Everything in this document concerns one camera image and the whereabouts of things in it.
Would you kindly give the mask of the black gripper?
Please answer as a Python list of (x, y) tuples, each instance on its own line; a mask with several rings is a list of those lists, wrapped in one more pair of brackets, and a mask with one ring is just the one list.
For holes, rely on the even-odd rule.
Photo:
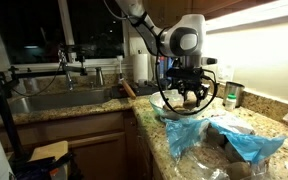
[(171, 88), (177, 89), (184, 100), (187, 100), (188, 91), (194, 92), (197, 107), (207, 97), (210, 86), (202, 84), (202, 77), (204, 76), (202, 68), (170, 68), (166, 75), (172, 79)]

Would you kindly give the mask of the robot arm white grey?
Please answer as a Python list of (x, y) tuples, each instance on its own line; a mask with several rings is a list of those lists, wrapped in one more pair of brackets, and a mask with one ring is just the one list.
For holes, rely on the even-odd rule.
[(115, 1), (152, 55), (184, 59), (183, 65), (168, 69), (166, 76), (173, 79), (172, 87), (184, 99), (187, 99), (189, 91), (193, 92), (196, 96), (195, 106), (199, 107), (208, 93), (208, 88), (201, 82), (204, 78), (202, 66), (217, 63), (215, 58), (202, 55), (206, 36), (204, 16), (187, 14), (172, 27), (158, 28), (144, 9), (142, 0)]

